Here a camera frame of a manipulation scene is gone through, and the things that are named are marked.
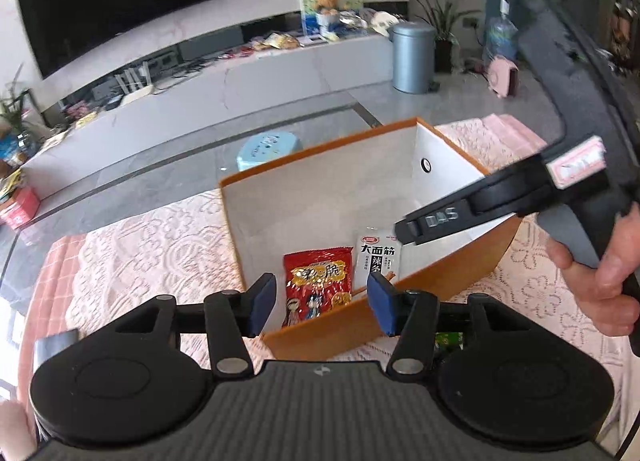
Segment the right human hand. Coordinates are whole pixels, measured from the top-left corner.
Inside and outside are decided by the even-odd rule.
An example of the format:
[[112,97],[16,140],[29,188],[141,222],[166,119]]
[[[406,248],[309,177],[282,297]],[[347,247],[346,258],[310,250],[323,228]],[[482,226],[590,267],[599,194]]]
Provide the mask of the right human hand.
[[577,263],[562,243],[547,239],[547,254],[582,314],[609,337],[626,337],[639,319],[639,302],[623,293],[623,282],[640,264],[639,227],[639,204],[634,203],[626,216],[617,218],[597,269]]

